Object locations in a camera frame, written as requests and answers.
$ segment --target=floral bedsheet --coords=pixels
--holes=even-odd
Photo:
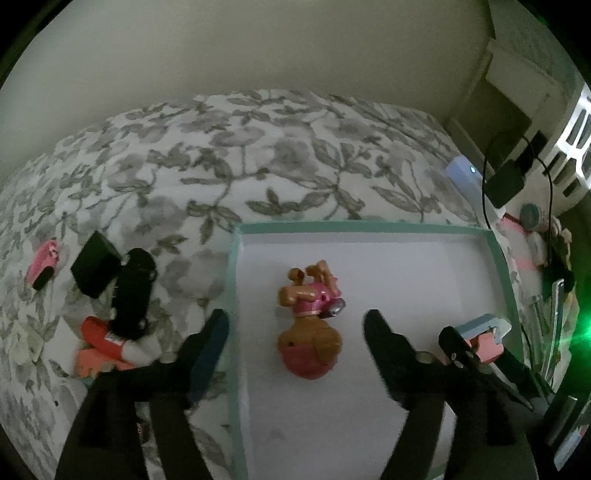
[[[30,161],[0,193],[0,423],[31,470],[50,479],[79,406],[73,357],[86,315],[69,267],[99,230],[158,266],[148,319],[162,351],[221,305],[234,226],[271,220],[385,219],[475,225],[444,173],[458,150],[437,121],[408,108],[285,90],[160,103],[79,131]],[[38,293],[34,251],[57,237],[63,268]],[[517,274],[512,273],[516,282]],[[22,332],[44,342],[39,356]],[[222,359],[189,419],[215,478],[232,448]],[[140,415],[147,415],[140,406]],[[144,446],[163,479],[154,441]]]

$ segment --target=toy dog figurine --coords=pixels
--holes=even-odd
[[[314,281],[304,285],[306,275]],[[345,308],[345,301],[325,260],[307,267],[306,273],[292,268],[287,278],[293,283],[279,290],[278,303],[291,307],[296,321],[279,335],[277,348],[291,373],[315,380],[336,365],[343,341],[324,319],[338,315]]]

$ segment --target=black box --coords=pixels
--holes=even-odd
[[[71,267],[80,291],[97,299],[121,269],[121,255],[101,233],[88,239]]]

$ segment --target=white device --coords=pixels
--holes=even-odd
[[[472,205],[480,225],[486,227],[482,213],[482,175],[470,160],[460,155],[454,158],[445,169],[447,176],[460,191],[462,196]],[[490,223],[503,218],[505,207],[495,208],[488,197],[484,197],[486,216]]]

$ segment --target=leaf pattern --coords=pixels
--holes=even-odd
[[[77,333],[79,312],[108,308],[107,294],[89,299],[69,270],[94,230],[120,251],[141,247],[155,255],[147,317],[161,348],[173,351],[222,295],[235,225],[376,217],[474,225],[471,207],[445,177],[456,155],[426,113],[286,90],[159,103],[58,142],[0,192],[0,355],[8,358],[0,362],[0,423],[34,473],[52,478],[50,450],[65,441],[51,429],[61,408],[52,395],[76,379],[46,346],[35,363],[16,368],[7,340],[21,322],[54,347],[69,341],[60,319]],[[24,276],[33,251],[52,236],[70,258],[34,293]],[[205,400],[227,412],[225,372],[215,373]],[[196,414],[191,425],[206,460],[229,479],[227,417]],[[154,442],[143,448],[151,477],[161,478]]]

